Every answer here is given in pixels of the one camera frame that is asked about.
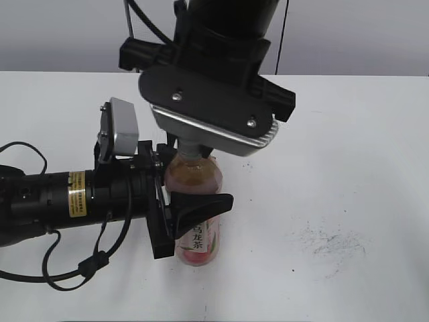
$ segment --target cable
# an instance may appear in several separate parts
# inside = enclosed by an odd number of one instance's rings
[[[126,180],[127,180],[127,192],[128,192],[128,207],[127,207],[127,213],[125,214],[125,220],[122,226],[121,233],[119,234],[118,239],[116,239],[116,242],[113,244],[111,249],[107,252],[108,257],[111,257],[119,247],[121,247],[125,236],[128,233],[129,226],[131,224],[131,219],[133,218],[133,191],[131,188],[131,181],[129,179],[129,176],[125,174]]]
[[[58,230],[53,230],[51,233],[55,233],[57,235],[57,239],[56,241],[51,245],[51,247],[48,248],[48,251],[46,251],[45,256],[43,257],[43,261],[42,261],[42,276],[44,277],[45,281],[49,284],[49,286],[51,286],[52,288],[62,291],[62,292],[67,292],[67,291],[71,291],[71,290],[77,290],[78,288],[80,288],[81,286],[84,286],[87,282],[90,281],[90,279],[92,277],[94,277],[95,273],[97,272],[97,270],[102,266],[103,263],[99,263],[99,257],[98,255],[100,254],[99,252],[99,244],[100,244],[100,239],[101,236],[104,234],[105,230],[106,230],[106,225],[109,222],[110,217],[106,216],[106,219],[104,220],[103,224],[101,225],[101,230],[100,230],[100,234],[97,238],[97,241],[95,242],[95,246],[94,246],[94,250],[93,250],[93,255],[90,257],[90,260],[88,260],[89,264],[94,264],[92,267],[90,267],[90,269],[92,268],[92,270],[90,271],[90,274],[87,274],[85,276],[85,279],[77,286],[74,287],[70,287],[70,288],[64,288],[61,287],[59,285],[57,285],[52,279],[51,276],[48,273],[48,260],[49,257],[51,256],[52,252],[54,251],[54,248],[60,243],[61,240],[61,233]]]
[[[48,169],[48,161],[46,160],[44,155],[37,148],[35,148],[34,146],[32,146],[31,144],[29,144],[27,142],[15,141],[15,142],[8,143],[5,146],[2,146],[0,148],[0,153],[2,153],[4,150],[10,148],[11,146],[26,146],[27,148],[32,149],[35,153],[39,154],[40,158],[42,158],[44,161],[44,166],[43,166],[43,169],[40,172],[40,174],[43,175],[46,173],[46,169]]]
[[[0,152],[3,152],[4,150],[10,148],[11,146],[16,146],[16,145],[27,146],[27,147],[31,148],[33,151],[35,151],[36,153],[38,153],[42,157],[42,159],[44,160],[44,168],[43,168],[42,172],[40,173],[40,175],[45,174],[46,169],[48,167],[48,161],[46,160],[44,155],[37,148],[35,148],[34,146],[32,146],[29,143],[11,142],[9,144],[6,144],[5,146],[0,147]],[[119,247],[121,246],[121,244],[125,240],[125,236],[127,235],[127,232],[129,230],[129,226],[131,224],[132,213],[133,213],[133,198],[132,198],[133,192],[132,192],[132,188],[131,188],[130,178],[126,172],[127,170],[125,168],[123,168],[123,171],[124,171],[124,177],[125,177],[125,180],[127,183],[128,207],[127,207],[127,212],[125,214],[125,220],[124,220],[124,224],[122,226],[121,233],[119,234],[119,237],[117,238],[116,242],[113,244],[113,246],[110,248],[110,250],[108,252],[103,252],[103,251],[99,252],[99,243],[101,240],[101,236],[105,232],[107,223],[111,219],[110,215],[106,216],[105,221],[101,225],[101,231],[100,231],[99,237],[97,238],[97,241],[95,243],[93,255],[91,257],[87,258],[86,260],[84,260],[83,262],[81,262],[79,264],[78,270],[74,270],[72,272],[68,272],[68,273],[61,274],[61,275],[55,275],[55,276],[50,276],[48,274],[49,257],[51,255],[52,251],[55,249],[55,247],[58,245],[58,243],[61,240],[61,233],[58,230],[54,230],[54,231],[50,231],[50,233],[55,233],[57,235],[57,239],[48,248],[48,251],[45,253],[44,259],[42,261],[42,276],[26,276],[26,275],[12,274],[12,273],[8,273],[8,272],[4,272],[4,271],[0,270],[0,278],[5,279],[5,280],[11,280],[14,282],[48,283],[51,287],[55,288],[56,290],[61,290],[61,291],[76,290],[77,288],[86,284],[94,276],[95,272],[98,269],[106,266],[109,263],[109,258],[119,249]],[[79,275],[84,276],[85,279],[78,286],[75,286],[73,288],[62,288],[61,286],[58,286],[57,284],[54,283],[54,282],[60,282],[62,280],[68,280],[68,279],[74,278],[74,277],[79,276]]]
[[[125,17],[127,18],[128,36],[134,38],[133,24],[131,23],[131,15],[129,14],[129,5],[127,0],[123,0],[125,6]]]
[[[147,17],[147,15],[140,9],[137,3],[134,0],[126,0],[135,14],[140,18],[140,20],[150,29],[151,32],[155,34],[162,42],[165,44],[177,49],[179,46],[175,44],[169,37],[167,37],[161,30],[154,25],[154,23]]]
[[[280,63],[280,58],[282,56],[282,49],[283,49],[283,39],[284,39],[284,29],[286,27],[286,18],[288,16],[288,11],[289,11],[289,0],[286,0],[286,8],[284,11],[284,18],[283,18],[283,28],[282,28],[282,36],[280,38],[280,47],[279,47],[279,52],[277,55],[277,64],[275,65],[275,74],[277,75],[278,71],[279,71],[279,63]]]
[[[44,175],[46,173],[46,169],[48,169],[48,161],[46,160],[45,156],[36,147],[34,147],[33,145],[27,142],[16,141],[2,146],[0,148],[0,153],[2,153],[3,151],[5,151],[6,149],[12,146],[26,146],[32,149],[33,151],[35,151],[44,161],[44,167],[40,172],[40,175]],[[79,271],[74,270],[72,272],[68,272],[65,274],[51,276],[51,279],[54,282],[58,282],[60,280],[68,280],[70,278],[74,278],[78,275],[79,275]],[[26,275],[12,274],[8,272],[4,272],[2,270],[0,270],[0,278],[3,278],[5,280],[12,280],[14,282],[26,282],[26,283],[45,283],[46,282],[43,276],[26,276]]]

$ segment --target warning sticker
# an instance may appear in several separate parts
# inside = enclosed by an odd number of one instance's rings
[[[87,215],[85,171],[70,172],[68,175],[68,213],[71,218]]]

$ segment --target table surface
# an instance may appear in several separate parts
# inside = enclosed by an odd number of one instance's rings
[[[99,106],[112,96],[135,104],[142,140],[162,142],[137,77],[1,72],[1,144],[36,145],[49,172],[91,169]],[[269,79],[296,92],[297,108],[265,150],[215,153],[235,205],[222,217],[212,263],[153,260],[145,219],[137,219],[111,264],[82,289],[0,280],[1,319],[427,321],[429,78]],[[28,174],[42,168],[18,147],[0,163]],[[120,227],[108,226],[102,249]],[[64,230],[50,272],[74,270],[98,233]],[[39,275],[53,241],[0,249],[0,269]]]

